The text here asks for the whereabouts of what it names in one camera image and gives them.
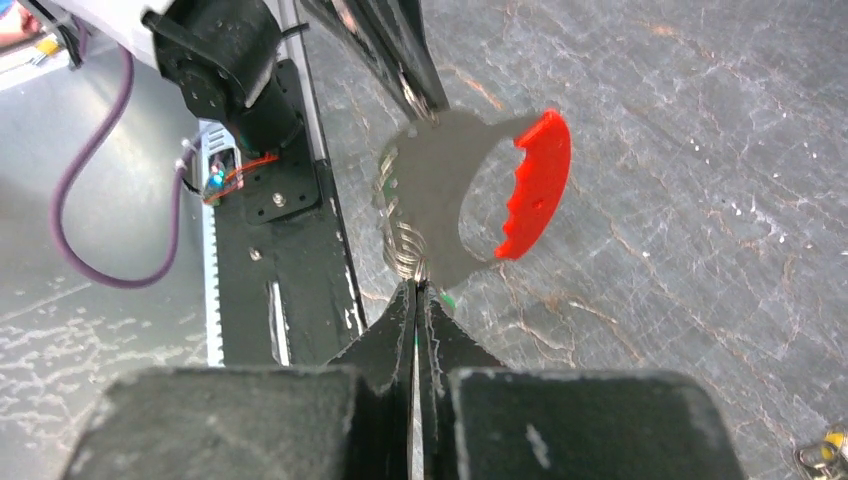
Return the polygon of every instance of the red wire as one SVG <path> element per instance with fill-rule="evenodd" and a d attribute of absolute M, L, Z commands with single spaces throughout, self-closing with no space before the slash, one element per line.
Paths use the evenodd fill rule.
<path fill-rule="evenodd" d="M 262 165 L 267 165 L 269 163 L 276 162 L 279 159 L 280 159 L 280 157 L 278 157 L 277 155 L 271 155 L 269 153 L 266 153 L 263 157 L 259 158 L 258 160 L 253 161 L 251 163 L 248 163 L 247 165 L 244 165 L 244 166 L 237 168 L 237 169 L 233 170 L 232 172 L 228 173 L 227 176 L 224 178 L 224 184 L 226 185 L 227 183 L 229 183 L 232 179 L 234 179 L 239 174 L 249 172 L 249 171 L 254 170 L 258 167 L 261 167 Z M 204 199 L 203 203 L 209 205 L 211 202 L 223 197 L 224 195 L 229 195 L 230 193 L 233 193 L 234 191 L 238 190 L 238 188 L 239 188 L 238 183 L 236 183 L 235 185 L 228 187 L 228 188 L 224 189 L 223 191 L 220 191 L 220 192 L 210 196 L 207 199 Z"/>

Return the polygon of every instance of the gray marble surface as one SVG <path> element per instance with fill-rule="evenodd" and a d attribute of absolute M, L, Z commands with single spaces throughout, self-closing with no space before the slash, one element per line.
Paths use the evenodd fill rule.
<path fill-rule="evenodd" d="M 848 3 L 435 0 L 424 10 L 455 108 L 493 123 L 553 106 L 574 138 L 550 230 L 519 262 L 454 288 L 458 321 L 518 368 L 690 374 L 752 479 L 796 478 L 792 446 L 848 416 Z M 307 49 L 373 320 L 396 278 L 380 260 L 370 186 L 404 122 L 325 30 L 313 25 Z M 89 285 L 51 249 L 50 189 L 76 148 L 68 139 L 114 95 L 114 60 L 0 92 L 0 110 L 15 112 L 0 120 L 2 479 L 55 478 L 115 375 L 203 358 L 190 204 L 177 268 L 151 290 Z M 194 128 L 178 93 L 142 76 L 138 113 L 95 159 L 68 217 L 82 253 L 126 275 L 164 251 L 164 159 Z M 519 161 L 500 148 L 475 180 L 461 227 L 471 250 L 501 240 Z"/>

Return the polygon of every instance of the coiled spring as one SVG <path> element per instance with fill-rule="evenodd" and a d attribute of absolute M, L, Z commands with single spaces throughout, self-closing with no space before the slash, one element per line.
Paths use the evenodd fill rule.
<path fill-rule="evenodd" d="M 379 173 L 374 183 L 374 200 L 382 214 L 380 230 L 383 234 L 383 260 L 396 274 L 404 279 L 421 281 L 426 278 L 424 254 L 426 242 L 421 233 L 401 219 L 397 195 L 397 179 L 393 178 L 397 148 L 391 147 L 381 157 Z"/>

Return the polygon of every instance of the white plastic part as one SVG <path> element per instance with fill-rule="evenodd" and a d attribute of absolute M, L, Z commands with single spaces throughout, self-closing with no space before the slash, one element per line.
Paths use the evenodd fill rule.
<path fill-rule="evenodd" d="M 141 24 L 148 11 L 164 13 L 174 0 L 53 0 L 105 33 L 141 62 L 158 70 L 153 34 Z"/>

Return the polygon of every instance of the gray floor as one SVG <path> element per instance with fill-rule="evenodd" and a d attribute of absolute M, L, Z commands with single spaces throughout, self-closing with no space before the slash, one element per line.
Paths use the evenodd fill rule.
<path fill-rule="evenodd" d="M 492 122 L 555 106 L 575 143 L 550 231 L 454 289 L 457 318 L 515 367 L 691 374 L 751 478 L 796 478 L 791 447 L 848 415 L 848 3 L 436 0 L 425 17 L 456 108 Z M 307 48 L 374 319 L 395 279 L 370 181 L 401 118 L 323 29 Z M 190 202 L 178 265 L 147 291 L 90 285 L 51 248 L 50 189 L 112 98 L 114 61 L 0 93 L 2 478 L 55 477 L 119 372 L 203 358 Z M 179 104 L 144 72 L 70 202 L 100 267 L 136 275 L 164 251 L 170 159 L 194 126 Z M 497 243 L 516 161 L 493 156 L 466 200 L 471 248 Z"/>

